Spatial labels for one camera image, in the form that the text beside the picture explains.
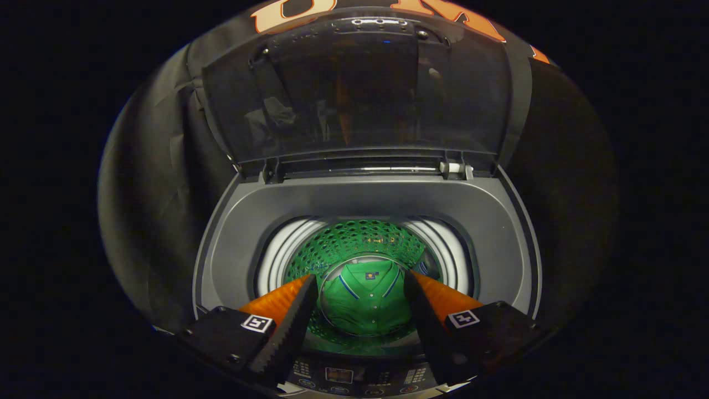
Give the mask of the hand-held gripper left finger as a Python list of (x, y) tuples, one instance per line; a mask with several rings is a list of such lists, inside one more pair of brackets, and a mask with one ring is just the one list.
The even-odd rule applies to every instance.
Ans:
[(218, 306), (176, 333), (176, 342), (205, 365), (249, 388), (276, 388), (296, 361), (317, 302), (306, 275), (240, 310)]

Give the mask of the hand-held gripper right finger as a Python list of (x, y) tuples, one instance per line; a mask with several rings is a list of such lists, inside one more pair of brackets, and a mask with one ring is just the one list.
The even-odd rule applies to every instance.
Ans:
[(494, 380), (546, 341), (545, 327), (506, 301), (484, 305), (414, 271), (403, 290), (440, 385)]

